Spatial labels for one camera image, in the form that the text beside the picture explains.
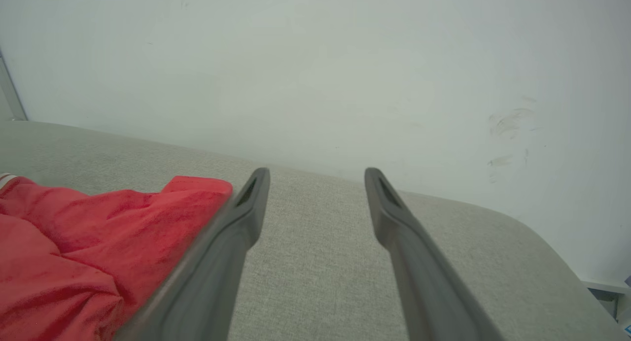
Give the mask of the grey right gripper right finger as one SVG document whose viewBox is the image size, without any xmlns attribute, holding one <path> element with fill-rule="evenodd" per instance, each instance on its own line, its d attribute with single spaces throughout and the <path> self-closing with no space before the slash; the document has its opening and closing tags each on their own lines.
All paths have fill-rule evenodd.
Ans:
<svg viewBox="0 0 631 341">
<path fill-rule="evenodd" d="M 411 341 L 502 341 L 437 243 L 378 168 L 365 170 L 374 233 L 389 253 Z"/>
</svg>

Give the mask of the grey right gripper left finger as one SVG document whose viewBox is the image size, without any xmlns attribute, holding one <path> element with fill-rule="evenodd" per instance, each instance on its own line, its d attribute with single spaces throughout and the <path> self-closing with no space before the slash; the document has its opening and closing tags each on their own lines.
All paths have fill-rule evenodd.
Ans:
<svg viewBox="0 0 631 341">
<path fill-rule="evenodd" d="M 270 181 L 268 168 L 254 170 L 115 340 L 227 339 L 246 254 L 261 235 Z"/>
</svg>

